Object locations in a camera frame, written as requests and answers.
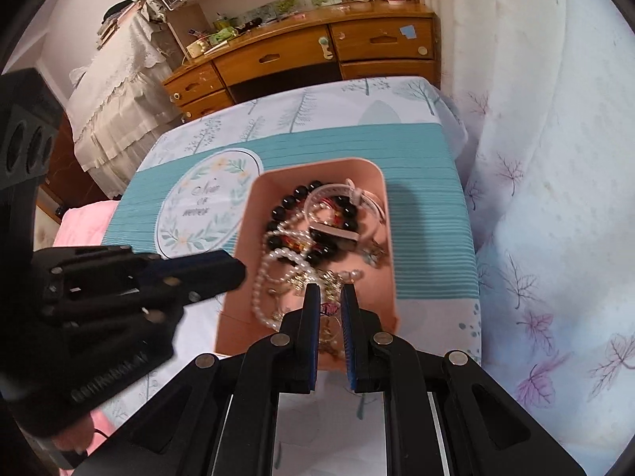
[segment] bead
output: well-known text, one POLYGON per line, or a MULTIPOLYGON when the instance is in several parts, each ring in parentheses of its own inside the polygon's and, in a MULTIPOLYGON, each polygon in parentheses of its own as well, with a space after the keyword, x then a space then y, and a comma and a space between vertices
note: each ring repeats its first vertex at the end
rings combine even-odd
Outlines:
POLYGON ((310 229, 309 230, 309 235, 311 236, 311 239, 317 243, 325 243, 328 241, 328 235, 324 234, 323 232, 320 232, 318 230, 315 229, 310 229))
POLYGON ((319 251, 309 251, 307 257, 304 258, 307 263, 309 263, 312 267, 319 265, 322 262, 322 256, 319 251))
POLYGON ((350 203, 350 198, 345 197, 344 195, 336 195, 332 197, 332 199, 340 207, 344 207, 346 204, 350 203))
POLYGON ((342 214, 345 218, 355 218, 357 216, 357 207, 351 203, 342 206, 342 214))
POLYGON ((337 254, 337 247, 334 244, 321 244, 313 247, 315 251, 319 252, 319 255, 323 259, 331 259, 337 254))
POLYGON ((309 189, 309 192, 312 192, 318 189, 321 185, 322 183, 320 181, 311 181, 309 185, 307 186, 307 188, 309 189))
POLYGON ((298 201, 293 195, 287 195, 282 199, 282 207, 285 209, 293 209, 297 203, 298 201))
POLYGON ((283 242, 280 236, 271 236, 271 238, 267 240, 267 247, 270 251, 279 249, 282 246, 283 246, 283 242))
POLYGON ((303 198, 307 198, 307 195, 309 195, 309 191, 307 190, 306 186, 298 186, 293 191, 293 197, 295 197, 297 200, 302 200, 303 198))
POLYGON ((276 206, 271 212, 271 217, 277 222, 282 222, 287 217, 287 210, 281 205, 276 206))
POLYGON ((357 232, 358 223, 354 218, 347 218, 342 222, 342 229, 345 231, 357 232))

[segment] screw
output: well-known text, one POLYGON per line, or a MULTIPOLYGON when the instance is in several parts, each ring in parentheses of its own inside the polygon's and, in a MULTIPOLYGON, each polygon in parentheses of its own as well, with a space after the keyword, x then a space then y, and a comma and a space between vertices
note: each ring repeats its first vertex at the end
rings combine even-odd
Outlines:
POLYGON ((375 333, 373 340, 378 345, 390 345, 393 343, 393 336, 389 332, 380 331, 375 333))
POLYGON ((201 354, 196 357, 194 364, 200 369, 208 369, 212 367, 216 362, 214 355, 212 354, 201 354))
POLYGON ((159 310, 150 310, 144 315, 144 318, 153 324, 160 324, 165 321, 165 313, 159 310))
POLYGON ((465 365, 469 360, 468 355, 463 351, 452 351, 448 359, 452 365, 465 365))
POLYGON ((178 277, 174 277, 173 275, 164 277, 163 282, 168 286, 179 286, 181 284, 181 280, 178 277))
POLYGON ((278 332, 274 336, 271 337, 271 343, 276 347, 284 347, 291 342, 291 338, 289 338, 288 334, 284 334, 283 332, 278 332))

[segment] pink blanket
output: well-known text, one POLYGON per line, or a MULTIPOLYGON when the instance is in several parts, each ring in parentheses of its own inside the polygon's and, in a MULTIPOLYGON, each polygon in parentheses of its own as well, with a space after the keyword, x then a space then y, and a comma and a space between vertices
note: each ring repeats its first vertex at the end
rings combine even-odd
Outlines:
MULTIPOLYGON (((89 245, 101 245, 106 234, 106 229, 112 218, 112 214, 117 209, 118 202, 106 200, 95 202, 77 209, 69 209, 62 219, 62 225, 55 236, 54 247, 81 247, 89 245)), ((91 413, 94 427, 106 435, 114 432, 114 427, 110 421, 99 410, 91 413)), ((88 448, 88 453, 96 450, 104 437, 96 434, 93 442, 88 448)), ((71 474, 72 471, 60 471, 61 475, 71 474)))
POLYGON ((118 202, 104 200, 69 209, 62 219, 53 247, 101 245, 118 202))

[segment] wooden desk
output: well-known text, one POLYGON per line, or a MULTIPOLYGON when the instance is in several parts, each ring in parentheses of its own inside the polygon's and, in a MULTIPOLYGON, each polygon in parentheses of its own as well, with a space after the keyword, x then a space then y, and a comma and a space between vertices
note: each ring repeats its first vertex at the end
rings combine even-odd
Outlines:
POLYGON ((237 84, 305 66, 336 66, 340 79, 420 75, 438 86, 440 53, 439 24, 426 6, 344 4, 249 31, 181 66, 163 85, 187 121, 233 105, 237 84))

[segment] black cable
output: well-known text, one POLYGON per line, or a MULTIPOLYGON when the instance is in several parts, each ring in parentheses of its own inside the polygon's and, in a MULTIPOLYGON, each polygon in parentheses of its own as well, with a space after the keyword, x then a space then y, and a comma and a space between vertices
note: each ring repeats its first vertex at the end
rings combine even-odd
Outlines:
POLYGON ((110 437, 108 435, 106 435, 103 431, 98 430, 97 428, 94 429, 95 433, 99 433, 101 436, 104 437, 104 439, 109 439, 110 437))

